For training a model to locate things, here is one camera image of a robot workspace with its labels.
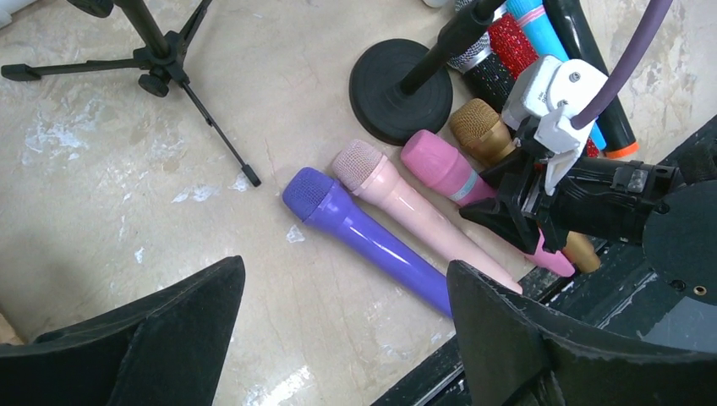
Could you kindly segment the gold microphone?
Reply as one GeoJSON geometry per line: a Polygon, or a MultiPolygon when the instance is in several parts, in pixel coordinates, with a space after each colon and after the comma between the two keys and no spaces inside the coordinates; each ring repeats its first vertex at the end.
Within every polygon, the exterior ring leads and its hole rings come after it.
{"type": "MultiPolygon", "coordinates": [[[[497,166],[517,149],[500,115],[482,99],[475,98],[457,109],[449,126],[462,149],[484,169],[497,166]]],[[[595,272],[601,265],[593,244],[580,233],[567,235],[562,253],[582,273],[595,272]]]]}

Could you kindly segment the black round-base mic stand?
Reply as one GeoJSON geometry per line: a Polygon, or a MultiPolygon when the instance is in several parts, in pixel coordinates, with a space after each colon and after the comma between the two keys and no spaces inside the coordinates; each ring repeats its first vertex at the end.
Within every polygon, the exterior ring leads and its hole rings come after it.
{"type": "Polygon", "coordinates": [[[421,129],[439,131],[453,101],[447,62],[488,31],[503,4],[472,1],[441,28],[431,48],[402,38],[368,48],[354,64],[348,83],[351,108],[363,128],[397,146],[421,129]]]}

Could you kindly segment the black glitter microphone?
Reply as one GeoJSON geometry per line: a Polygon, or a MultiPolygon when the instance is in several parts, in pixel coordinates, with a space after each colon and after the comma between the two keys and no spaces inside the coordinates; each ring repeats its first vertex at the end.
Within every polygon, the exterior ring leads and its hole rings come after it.
{"type": "Polygon", "coordinates": [[[451,58],[447,65],[462,76],[474,98],[486,102],[501,113],[515,79],[493,52],[490,35],[483,34],[466,52],[451,58]]]}

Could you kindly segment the light blue microphone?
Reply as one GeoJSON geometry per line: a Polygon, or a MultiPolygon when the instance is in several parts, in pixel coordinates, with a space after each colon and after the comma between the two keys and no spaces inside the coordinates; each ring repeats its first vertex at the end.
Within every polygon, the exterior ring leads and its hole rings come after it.
{"type": "Polygon", "coordinates": [[[568,57],[541,1],[508,1],[506,8],[539,59],[518,76],[501,113],[504,122],[516,129],[526,117],[542,118],[563,105],[579,113],[607,76],[582,59],[568,57]]]}

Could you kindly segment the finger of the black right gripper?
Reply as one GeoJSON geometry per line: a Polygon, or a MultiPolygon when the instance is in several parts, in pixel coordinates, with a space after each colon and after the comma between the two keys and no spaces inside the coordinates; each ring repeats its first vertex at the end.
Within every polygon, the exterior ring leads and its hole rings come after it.
{"type": "Polygon", "coordinates": [[[514,205],[498,199],[482,199],[461,207],[460,216],[504,239],[525,254],[538,248],[540,231],[537,222],[525,217],[514,205]]]}

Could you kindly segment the red glitter microphone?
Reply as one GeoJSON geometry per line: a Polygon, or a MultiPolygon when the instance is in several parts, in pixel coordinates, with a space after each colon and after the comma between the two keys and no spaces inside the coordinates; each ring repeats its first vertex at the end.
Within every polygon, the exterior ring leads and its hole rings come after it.
{"type": "Polygon", "coordinates": [[[495,12],[488,33],[493,52],[515,80],[544,54],[555,56],[561,61],[569,59],[545,14],[540,14],[535,21],[522,26],[505,9],[499,9],[495,12]]]}

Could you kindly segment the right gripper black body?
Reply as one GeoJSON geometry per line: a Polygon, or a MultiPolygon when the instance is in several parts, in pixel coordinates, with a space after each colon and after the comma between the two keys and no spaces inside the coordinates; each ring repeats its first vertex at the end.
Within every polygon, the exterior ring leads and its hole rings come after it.
{"type": "Polygon", "coordinates": [[[580,156],[555,193],[547,195],[552,154],[534,138],[537,129],[537,121],[522,121],[515,137],[521,147],[481,178],[496,190],[495,199],[537,222],[539,243],[549,252],[562,250],[570,232],[641,244],[649,215],[685,183],[678,167],[580,156]]]}

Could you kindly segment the black microphone orange end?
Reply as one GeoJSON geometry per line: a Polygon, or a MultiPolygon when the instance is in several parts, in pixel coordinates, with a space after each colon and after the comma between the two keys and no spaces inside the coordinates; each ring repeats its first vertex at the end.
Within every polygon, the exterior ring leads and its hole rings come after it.
{"type": "MultiPolygon", "coordinates": [[[[603,74],[609,70],[578,0],[543,1],[545,12],[564,46],[569,58],[582,59],[603,74]]],[[[604,154],[611,159],[627,158],[639,150],[623,106],[616,96],[597,119],[606,147],[604,154]]]]}

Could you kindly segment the purple microphone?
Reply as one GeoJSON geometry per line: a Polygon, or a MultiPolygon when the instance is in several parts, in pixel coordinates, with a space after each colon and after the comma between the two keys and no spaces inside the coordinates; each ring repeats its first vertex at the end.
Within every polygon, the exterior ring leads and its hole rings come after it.
{"type": "Polygon", "coordinates": [[[363,211],[338,180],[303,167],[282,192],[282,200],[303,224],[331,235],[452,317],[446,276],[363,211]]]}

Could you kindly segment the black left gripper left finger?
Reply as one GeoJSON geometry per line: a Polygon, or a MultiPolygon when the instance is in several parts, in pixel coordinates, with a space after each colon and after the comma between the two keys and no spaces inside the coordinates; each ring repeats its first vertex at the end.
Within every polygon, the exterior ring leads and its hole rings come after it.
{"type": "Polygon", "coordinates": [[[4,405],[209,405],[245,284],[230,256],[104,314],[1,347],[4,405]]]}

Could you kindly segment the black tripod mic stand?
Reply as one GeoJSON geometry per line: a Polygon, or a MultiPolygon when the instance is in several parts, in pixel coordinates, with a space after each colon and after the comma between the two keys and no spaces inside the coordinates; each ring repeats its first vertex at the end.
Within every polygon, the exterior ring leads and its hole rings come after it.
{"type": "Polygon", "coordinates": [[[140,69],[144,73],[139,77],[138,85],[157,97],[167,96],[169,83],[173,81],[188,95],[207,125],[222,138],[248,181],[254,187],[261,185],[261,180],[254,169],[239,155],[219,124],[191,89],[190,78],[183,68],[189,46],[206,16],[211,0],[200,2],[179,32],[170,30],[166,33],[161,32],[151,11],[142,0],[72,1],[71,4],[86,14],[100,19],[108,17],[115,7],[119,7],[145,45],[133,50],[131,58],[119,60],[88,60],[84,63],[40,67],[32,67],[24,63],[3,65],[1,67],[3,78],[16,82],[31,82],[49,75],[140,69]]]}

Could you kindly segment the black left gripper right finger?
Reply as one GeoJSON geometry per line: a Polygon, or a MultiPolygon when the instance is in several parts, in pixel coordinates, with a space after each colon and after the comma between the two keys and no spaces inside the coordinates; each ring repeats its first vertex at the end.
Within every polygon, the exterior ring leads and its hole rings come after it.
{"type": "Polygon", "coordinates": [[[714,354],[601,330],[512,291],[469,264],[447,287],[475,405],[713,405],[714,354]]]}

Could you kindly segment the hot pink microphone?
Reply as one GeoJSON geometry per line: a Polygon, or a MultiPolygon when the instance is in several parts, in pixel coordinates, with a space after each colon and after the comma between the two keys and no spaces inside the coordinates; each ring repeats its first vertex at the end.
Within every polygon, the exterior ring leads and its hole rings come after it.
{"type": "Polygon", "coordinates": [[[426,187],[460,208],[497,195],[455,146],[429,130],[414,134],[401,149],[400,159],[426,187]]]}

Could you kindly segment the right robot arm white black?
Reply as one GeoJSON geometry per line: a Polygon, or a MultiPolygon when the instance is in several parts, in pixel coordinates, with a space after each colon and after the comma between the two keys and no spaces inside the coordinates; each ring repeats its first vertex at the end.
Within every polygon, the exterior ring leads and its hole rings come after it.
{"type": "Polygon", "coordinates": [[[566,246],[570,232],[599,242],[602,266],[554,307],[626,337],[716,350],[716,123],[656,164],[581,157],[553,195],[535,149],[481,178],[498,189],[460,210],[529,254],[566,246]]]}

